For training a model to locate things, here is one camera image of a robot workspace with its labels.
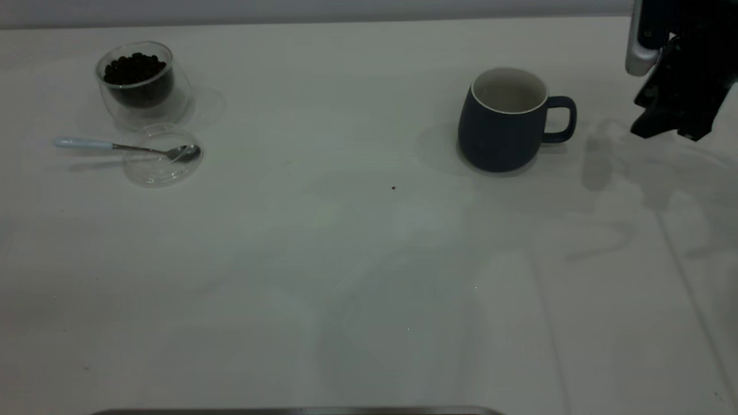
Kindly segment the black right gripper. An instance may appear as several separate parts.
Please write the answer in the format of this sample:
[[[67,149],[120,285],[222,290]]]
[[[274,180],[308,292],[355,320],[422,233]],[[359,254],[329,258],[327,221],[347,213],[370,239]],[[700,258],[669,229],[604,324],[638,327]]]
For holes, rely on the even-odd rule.
[[[636,1],[635,98],[644,112],[630,128],[641,138],[676,129],[698,142],[736,82],[735,1]]]

